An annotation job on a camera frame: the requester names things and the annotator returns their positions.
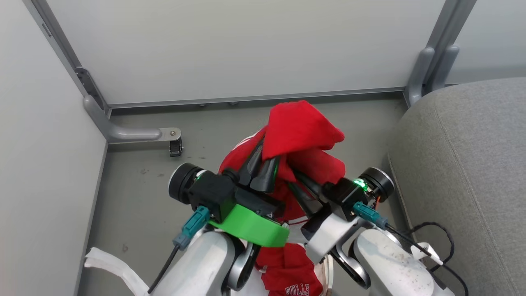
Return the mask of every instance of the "green bracket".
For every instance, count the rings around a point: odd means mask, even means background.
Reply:
[[[239,204],[234,206],[223,223],[219,224],[214,221],[208,221],[208,223],[237,238],[269,248],[284,246],[290,232],[288,228],[258,216]]]

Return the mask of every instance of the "black cable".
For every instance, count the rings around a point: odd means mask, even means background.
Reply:
[[[154,291],[154,289],[157,286],[157,284],[159,283],[159,281],[163,278],[163,275],[165,274],[165,272],[168,269],[168,267],[170,267],[170,264],[171,264],[172,260],[174,259],[175,254],[177,253],[177,251],[179,251],[179,245],[176,245],[174,247],[174,249],[172,250],[172,252],[170,254],[170,257],[168,257],[168,260],[166,260],[166,263],[163,266],[163,269],[161,269],[161,272],[159,272],[159,275],[155,279],[154,283],[151,284],[150,289],[148,289],[148,294],[151,294]]]
[[[446,235],[448,236],[448,240],[449,240],[449,243],[451,244],[451,248],[449,249],[449,255],[442,261],[444,263],[448,262],[452,257],[453,257],[453,254],[455,253],[455,243],[453,242],[453,236],[451,235],[451,233],[449,233],[449,231],[442,225],[440,225],[439,223],[437,222],[424,222],[422,224],[418,224],[417,226],[413,227],[411,230],[409,230],[407,233],[408,234],[411,234],[411,233],[414,233],[416,232],[417,230],[421,229],[422,227],[424,226],[428,226],[428,225],[434,225],[434,226],[437,226],[439,227],[440,229],[444,230],[444,232],[446,233]],[[435,270],[437,270],[441,265],[437,264],[435,265],[433,268],[431,268],[429,271],[431,272],[434,272]]]
[[[417,247],[420,251],[422,251],[424,254],[426,254],[427,256],[431,257],[431,253],[428,252],[428,250],[424,249],[422,246],[420,246],[419,244],[415,243],[412,239],[408,238],[407,236],[405,236],[404,234],[400,233],[398,230],[396,230],[394,227],[392,227],[391,225],[389,224],[386,224],[386,228],[391,231],[392,233],[398,235],[400,238],[402,238],[403,240],[405,240],[406,242],[410,243],[411,245],[414,245],[415,247]],[[456,273],[454,272],[449,266],[446,266],[445,264],[442,265],[442,267],[444,267],[447,271],[449,271],[455,278],[457,278],[457,280],[460,282],[460,284],[462,285],[462,287],[464,288],[464,294],[466,296],[469,295],[469,292],[468,292],[468,286],[466,285],[466,283],[464,282],[464,280]]]

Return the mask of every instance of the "floor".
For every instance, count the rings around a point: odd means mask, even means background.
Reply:
[[[406,111],[400,93],[310,100],[346,139],[329,153],[354,178],[369,166],[381,166],[391,129]],[[112,121],[127,127],[179,127],[185,150],[169,157],[164,144],[111,145],[108,149],[88,247],[96,246],[124,260],[151,284],[172,250],[171,240],[192,211],[168,196],[167,183],[181,163],[217,170],[225,155],[243,138],[263,127],[276,102],[150,108],[114,112]],[[402,228],[396,199],[380,204],[380,212]],[[334,289],[341,296],[367,295],[335,266]],[[132,295],[120,278],[84,269],[81,296]]]

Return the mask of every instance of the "white wall panel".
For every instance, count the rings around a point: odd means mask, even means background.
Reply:
[[[478,0],[455,44],[447,84],[526,76],[526,1]]]
[[[73,295],[106,140],[20,0],[0,1],[0,294]]]
[[[48,0],[109,104],[403,87],[444,0]]]

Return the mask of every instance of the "camera lens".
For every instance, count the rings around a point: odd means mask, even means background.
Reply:
[[[361,179],[367,180],[371,185],[374,185],[380,196],[380,202],[385,201],[394,191],[395,185],[391,178],[382,170],[376,167],[366,169],[361,175]]]
[[[190,204],[190,199],[187,195],[188,189],[194,183],[196,174],[202,170],[200,167],[188,162],[176,168],[168,181],[168,194],[170,197],[183,204]]]

